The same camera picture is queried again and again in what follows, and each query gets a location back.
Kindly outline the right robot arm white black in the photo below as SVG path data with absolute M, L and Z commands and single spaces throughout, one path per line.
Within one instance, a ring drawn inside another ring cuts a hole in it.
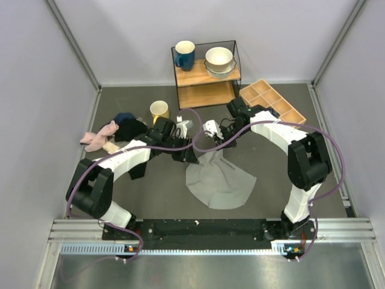
M 214 120 L 203 125 L 205 134 L 217 145 L 234 148 L 236 139 L 251 131 L 274 143 L 288 156 L 287 172 L 292 188 L 281 213 L 280 229 L 285 237 L 295 238 L 309 220 L 310 201 L 332 171 L 324 136 L 283 125 L 268 108 L 249 107 L 241 98 L 231 100 L 226 107 L 233 117 L 228 126 Z

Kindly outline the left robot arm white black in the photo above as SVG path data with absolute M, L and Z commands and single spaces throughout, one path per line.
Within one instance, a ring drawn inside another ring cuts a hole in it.
M 90 217 L 115 226 L 122 238 L 135 235 L 135 216 L 112 199 L 114 182 L 125 173 L 131 179 L 142 178 L 147 162 L 166 153 L 181 163 L 198 164 L 187 132 L 190 120 L 177 123 L 164 117 L 153 128 L 136 136 L 117 152 L 97 160 L 84 158 L 78 163 L 66 194 L 68 207 L 76 207 Z

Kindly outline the grey underwear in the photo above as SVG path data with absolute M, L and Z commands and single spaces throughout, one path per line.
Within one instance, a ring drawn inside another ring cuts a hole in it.
M 243 206 L 250 197 L 257 178 L 212 151 L 199 157 L 198 164 L 186 169 L 186 186 L 208 208 L 232 210 Z

